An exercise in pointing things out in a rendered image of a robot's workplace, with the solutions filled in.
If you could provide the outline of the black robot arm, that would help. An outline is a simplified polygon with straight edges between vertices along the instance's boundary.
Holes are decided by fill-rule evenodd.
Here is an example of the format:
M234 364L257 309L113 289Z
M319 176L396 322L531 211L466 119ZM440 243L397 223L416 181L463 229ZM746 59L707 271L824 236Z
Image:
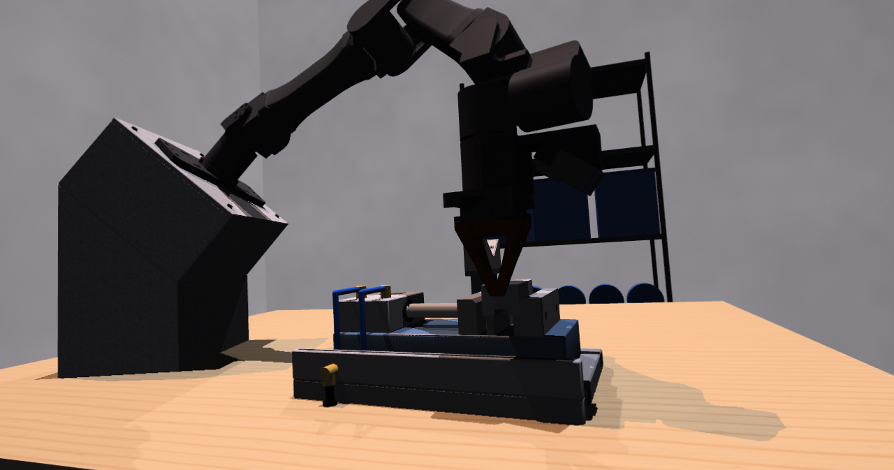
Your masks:
M396 4L405 27L390 12ZM528 133L590 119L593 71L578 41L530 54L508 16L453 0L367 0L347 30L296 78L223 120L226 132L205 157L160 137L154 144L177 166L262 207L265 201L238 180L258 157L255 151L277 155L317 108L376 75L404 73L433 45L474 82L457 94L460 142L511 133L478 139L481 189L510 186L534 194L535 152L535 170L593 194L604 176L596 124L517 135L517 126Z

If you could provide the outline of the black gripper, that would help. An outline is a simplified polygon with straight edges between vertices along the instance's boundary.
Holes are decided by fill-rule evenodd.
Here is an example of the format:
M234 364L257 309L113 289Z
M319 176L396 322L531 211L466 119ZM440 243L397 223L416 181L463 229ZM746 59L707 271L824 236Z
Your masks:
M454 216L459 235L490 296L504 296L518 256L532 227L534 196L509 186L481 189L478 139L511 133L480 133L460 143L462 192L443 193L444 208L460 208ZM506 245L496 280L483 237L505 235Z

